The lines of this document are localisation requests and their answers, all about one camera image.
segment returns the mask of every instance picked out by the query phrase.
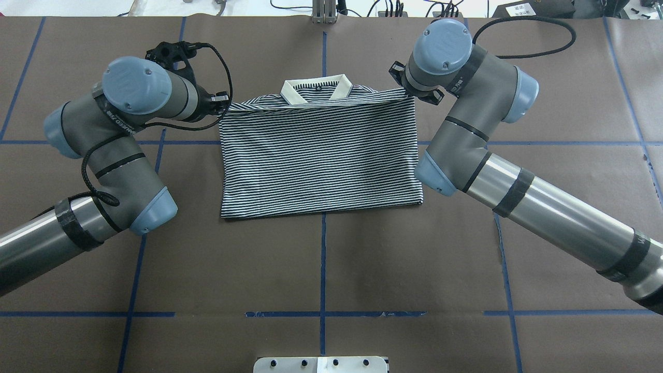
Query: blue tape line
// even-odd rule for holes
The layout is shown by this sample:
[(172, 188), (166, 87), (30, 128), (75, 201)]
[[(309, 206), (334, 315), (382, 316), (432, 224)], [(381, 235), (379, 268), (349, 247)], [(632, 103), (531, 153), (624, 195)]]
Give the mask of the blue tape line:
[[(139, 140), (136, 141), (139, 145), (160, 145), (160, 140)], [(221, 145), (219, 140), (167, 140), (163, 141), (164, 145)]]
[[(484, 316), (508, 316), (508, 311), (484, 311)], [(658, 315), (648, 309), (546, 309), (514, 311), (516, 316), (592, 316), (592, 315)]]
[(327, 213), (322, 213), (322, 234), (320, 254), (320, 356), (325, 356), (326, 324), (325, 315), (327, 308)]
[(131, 332), (131, 319), (133, 318), (133, 308), (136, 304), (136, 293), (138, 292), (138, 282), (141, 276), (141, 266), (143, 264), (143, 254), (145, 253), (145, 245), (147, 244), (147, 236), (141, 237), (141, 247), (138, 250), (138, 260), (136, 262), (136, 272), (133, 276), (133, 286), (131, 288), (131, 299), (129, 300), (129, 310), (127, 311), (127, 323), (125, 324), (124, 338), (122, 339), (122, 349), (120, 350), (120, 359), (117, 363), (117, 372), (121, 373), (124, 369), (124, 361), (127, 355), (127, 347), (129, 345), (129, 333)]
[(327, 33), (322, 31), (322, 76), (327, 76)]
[(327, 317), (421, 317), (426, 311), (328, 311)]
[(48, 145), (46, 140), (2, 140), (0, 141), (2, 145)]
[[(661, 146), (663, 141), (650, 141), (644, 144)], [(430, 141), (417, 141), (417, 145), (430, 145)], [(490, 141), (488, 145), (637, 146), (642, 143), (639, 141)]]
[(7, 127), (9, 126), (11, 113), (14, 111), (14, 105), (16, 104), (16, 100), (19, 98), (19, 92), (21, 91), (21, 86), (23, 85), (25, 74), (28, 72), (30, 61), (32, 60), (32, 56), (34, 55), (34, 50), (37, 47), (37, 42), (39, 41), (39, 36), (41, 36), (42, 30), (44, 29), (45, 22), (46, 22), (46, 17), (42, 17), (42, 20), (39, 23), (39, 28), (37, 29), (37, 33), (35, 34), (34, 40), (32, 41), (32, 47), (30, 48), (30, 53), (28, 53), (28, 58), (27, 60), (25, 60), (25, 65), (23, 65), (23, 71), (21, 72), (19, 83), (16, 85), (14, 96), (11, 98), (11, 103), (9, 104), (9, 109), (7, 110), (7, 116), (5, 116), (5, 122), (2, 125), (2, 129), (0, 129), (0, 140), (2, 140), (3, 137), (5, 136), (5, 132), (7, 131)]
[(159, 173), (161, 168), (161, 154), (164, 150), (164, 142), (166, 140), (166, 129), (161, 130), (161, 140), (159, 140), (159, 150), (156, 152), (156, 162), (154, 162), (154, 171)]
[[(126, 317), (126, 312), (0, 311), (0, 317)], [(134, 317), (175, 317), (175, 312), (136, 312)]]
[(267, 311), (247, 312), (246, 317), (320, 317), (319, 311)]
[(182, 24), (180, 25), (180, 41), (184, 38), (184, 27), (186, 27), (186, 17), (182, 17)]
[(134, 312), (134, 317), (175, 317), (175, 312)]
[(1, 311), (0, 317), (126, 317), (126, 312)]
[[(427, 311), (325, 311), (325, 317), (420, 317)], [(319, 317), (318, 311), (257, 311), (246, 312), (246, 317)]]
[(605, 36), (607, 37), (608, 40), (610, 55), (613, 58), (613, 64), (615, 64), (615, 70), (617, 71), (617, 76), (619, 77), (619, 84), (621, 85), (622, 91), (624, 92), (624, 97), (626, 98), (626, 103), (629, 107), (629, 112), (631, 113), (631, 117), (633, 118), (633, 123), (635, 124), (635, 131), (638, 133), (638, 139), (640, 140), (640, 144), (642, 145), (642, 151), (644, 152), (644, 156), (647, 157), (649, 175), (651, 175), (652, 181), (654, 182), (654, 188), (656, 189), (656, 196), (658, 197), (658, 203), (661, 205), (661, 207), (663, 207), (663, 200), (661, 199), (663, 194), (661, 193), (660, 184), (658, 183), (658, 177), (656, 177), (656, 171), (654, 171), (654, 166), (652, 165), (652, 157), (649, 156), (649, 151), (647, 150), (647, 146), (645, 145), (644, 142), (644, 136), (642, 135), (642, 129), (640, 128), (640, 122), (638, 122), (638, 118), (635, 116), (635, 110), (633, 109), (631, 96), (629, 95), (629, 91), (627, 91), (626, 89), (626, 84), (624, 83), (624, 77), (622, 76), (621, 69), (619, 68), (619, 63), (617, 62), (617, 55), (615, 54), (615, 48), (613, 47), (613, 39), (612, 36), (610, 35), (610, 28), (608, 27), (607, 17), (603, 17), (603, 27), (605, 28)]
[(637, 141), (490, 141), (489, 145), (599, 145), (599, 146), (633, 146), (640, 145)]
[(502, 226), (499, 222), (499, 216), (493, 213), (495, 225), (497, 226), (497, 235), (499, 237), (499, 251), (502, 255), (502, 278), (504, 280), (504, 289), (507, 294), (507, 307), (509, 309), (509, 323), (511, 324), (511, 340), (513, 341), (513, 351), (516, 356), (516, 367), (518, 373), (522, 373), (522, 360), (520, 359), (520, 345), (518, 343), (518, 331), (516, 330), (516, 315), (513, 311), (513, 300), (511, 299), (511, 285), (509, 283), (509, 271), (507, 269), (507, 255), (504, 251), (504, 238), (502, 236)]

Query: metal bracket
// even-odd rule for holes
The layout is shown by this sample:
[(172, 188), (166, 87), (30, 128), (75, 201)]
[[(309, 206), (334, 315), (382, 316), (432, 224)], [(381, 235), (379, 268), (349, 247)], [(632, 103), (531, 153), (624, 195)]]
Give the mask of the metal bracket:
[(389, 373), (389, 359), (380, 356), (260, 358), (253, 373)]
[(336, 23), (336, 0), (313, 0), (313, 23)]

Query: black tape band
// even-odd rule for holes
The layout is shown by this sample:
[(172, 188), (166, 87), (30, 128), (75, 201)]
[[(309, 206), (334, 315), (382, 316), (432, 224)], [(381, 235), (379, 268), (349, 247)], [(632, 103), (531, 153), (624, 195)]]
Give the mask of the black tape band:
[(465, 184), (465, 187), (461, 190), (463, 193), (467, 193), (469, 188), (472, 186), (472, 183), (474, 183), (474, 180), (477, 179), (477, 176), (481, 172), (481, 169), (486, 164), (486, 162), (488, 161), (488, 158), (490, 158), (491, 155), (493, 155), (493, 154), (488, 151), (488, 152), (486, 152), (486, 155), (483, 156), (483, 159), (479, 163), (479, 166), (477, 166), (477, 168), (474, 170), (474, 173), (472, 173), (472, 176), (469, 177), (469, 180), (467, 181), (467, 184)]
[(140, 158), (145, 158), (145, 154), (144, 153), (136, 153), (134, 155), (129, 155), (128, 157), (126, 157), (124, 159), (120, 159), (119, 161), (113, 163), (110, 166), (102, 168), (96, 174), (94, 174), (94, 176), (98, 179), (98, 178), (106, 175), (107, 173), (111, 172), (112, 170), (118, 169), (118, 168), (126, 165), (127, 163), (129, 163), (131, 161), (135, 161), (136, 159), (140, 159)]
[(486, 58), (486, 50), (483, 48), (474, 48), (469, 55), (467, 62), (460, 68), (460, 70), (458, 70), (458, 73), (453, 77), (453, 80), (451, 80), (444, 89), (458, 97), (463, 88), (465, 88), (472, 79), (474, 73), (477, 72), (479, 66), (483, 63), (484, 58)]
[(534, 174), (526, 169), (520, 169), (516, 181), (513, 182), (509, 191), (493, 209), (495, 214), (508, 218), (516, 206), (522, 201), (534, 181)]
[(97, 241), (87, 230), (81, 227), (67, 198), (58, 202), (54, 206), (54, 210), (55, 217), (58, 219), (64, 233), (81, 250), (88, 252), (103, 243)]
[(488, 142), (488, 140), (490, 139), (490, 137), (488, 137), (485, 133), (481, 132), (477, 128), (474, 128), (472, 125), (469, 125), (460, 119), (454, 118), (452, 116), (447, 116), (446, 118), (444, 118), (444, 120), (472, 132), (473, 135), (479, 136), (485, 142)]
[(625, 280), (647, 256), (651, 243), (649, 237), (633, 230), (633, 241), (624, 256), (612, 267), (596, 272), (613, 282)]
[(94, 202), (94, 205), (97, 206), (97, 209), (99, 210), (99, 213), (103, 216), (103, 218), (106, 220), (108, 225), (111, 226), (117, 233), (122, 232), (122, 229), (117, 226), (117, 224), (113, 221), (110, 215), (108, 215), (108, 212), (106, 212), (106, 209), (101, 205), (101, 201), (97, 197), (92, 197), (92, 201)]
[(94, 100), (97, 102), (97, 106), (99, 106), (99, 109), (104, 115), (106, 115), (108, 120), (120, 127), (124, 132), (133, 136), (137, 132), (143, 130), (141, 126), (129, 123), (129, 121), (124, 118), (122, 112), (108, 102), (108, 99), (103, 94), (95, 97)]

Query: metal arm tube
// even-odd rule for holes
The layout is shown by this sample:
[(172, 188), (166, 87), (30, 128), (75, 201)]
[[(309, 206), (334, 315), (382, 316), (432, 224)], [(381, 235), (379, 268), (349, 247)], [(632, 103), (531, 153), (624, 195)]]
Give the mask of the metal arm tube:
[(663, 303), (650, 304), (663, 293), (661, 243), (494, 154), (467, 194), (619, 282), (631, 299), (663, 314)]
[[(72, 201), (71, 209), (95, 240), (103, 242), (116, 234), (92, 198)], [(0, 296), (83, 252), (62, 230), (54, 211), (0, 236)]]

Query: blue joint cap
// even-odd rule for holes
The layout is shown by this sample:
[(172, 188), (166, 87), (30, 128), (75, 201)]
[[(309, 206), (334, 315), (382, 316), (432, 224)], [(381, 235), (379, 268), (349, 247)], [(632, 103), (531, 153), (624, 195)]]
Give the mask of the blue joint cap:
[(516, 83), (516, 94), (511, 109), (509, 109), (507, 116), (502, 119), (506, 123), (514, 123), (522, 118), (538, 96), (538, 82), (536, 79), (527, 75), (518, 66), (515, 66), (515, 68), (518, 71), (518, 82)]
[(419, 163), (414, 168), (414, 176), (425, 185), (445, 196), (451, 196), (457, 190), (447, 175), (442, 172), (438, 164), (428, 154), (428, 151), (424, 152), (423, 158), (419, 160)]
[(116, 108), (129, 114), (151, 114), (163, 108), (172, 93), (168, 72), (142, 58), (120, 57), (101, 78), (103, 93)]
[(129, 229), (139, 236), (154, 230), (177, 214), (177, 205), (165, 186), (131, 223)]
[(64, 132), (62, 131), (62, 112), (64, 111), (64, 106), (60, 106), (55, 109), (51, 114), (44, 119), (44, 134), (46, 135), (46, 140), (51, 144), (55, 149), (57, 149), (60, 154), (67, 158), (78, 159), (81, 156), (76, 153), (67, 139), (64, 137)]
[(471, 53), (472, 36), (455, 19), (440, 19), (428, 25), (412, 50), (419, 69), (437, 76), (463, 67)]

